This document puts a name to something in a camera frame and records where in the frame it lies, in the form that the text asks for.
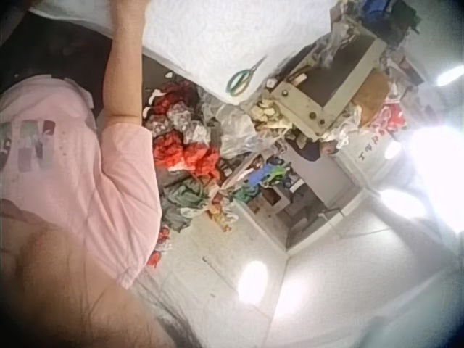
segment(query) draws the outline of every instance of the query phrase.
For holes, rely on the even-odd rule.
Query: bright light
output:
[[[391,142],[385,150],[385,160],[395,158],[401,152],[402,148],[403,146],[398,141]]]
[[[426,214],[422,202],[405,192],[385,190],[380,193],[382,202],[398,215],[405,218],[420,218]]]
[[[464,65],[455,67],[454,69],[448,70],[442,73],[436,80],[438,87],[446,86],[454,80],[457,80],[464,75]]]
[[[258,304],[268,285],[268,268],[259,261],[249,263],[239,281],[239,299],[245,303]]]
[[[286,315],[293,315],[301,307],[306,292],[307,287],[302,281],[285,281],[278,298],[275,316],[282,318]]]
[[[422,128],[411,140],[415,167],[436,212],[464,231],[464,138],[453,128]]]

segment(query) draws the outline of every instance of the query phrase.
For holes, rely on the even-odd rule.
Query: scissors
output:
[[[239,96],[240,94],[244,93],[253,78],[254,72],[261,65],[261,63],[265,61],[266,57],[267,56],[264,56],[251,69],[239,71],[234,76],[232,76],[229,82],[227,82],[227,89],[225,91],[231,96]]]

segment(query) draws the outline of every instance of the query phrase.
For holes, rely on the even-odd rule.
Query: pink shirt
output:
[[[160,230],[152,135],[118,123],[96,136],[91,97],[38,76],[0,99],[1,197],[73,233],[129,287]]]

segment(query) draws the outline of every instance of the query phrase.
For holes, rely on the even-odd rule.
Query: beige machine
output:
[[[285,115],[311,141],[340,125],[341,112],[378,66],[386,43],[367,34],[340,48],[331,67],[313,67],[311,51],[272,92]]]

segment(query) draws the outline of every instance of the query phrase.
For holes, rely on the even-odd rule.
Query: white fabric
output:
[[[330,31],[335,0],[154,0],[146,12],[145,54],[224,102],[238,104],[301,48]],[[45,0],[33,12],[111,33],[108,0]],[[248,89],[225,91],[238,71],[265,61]]]

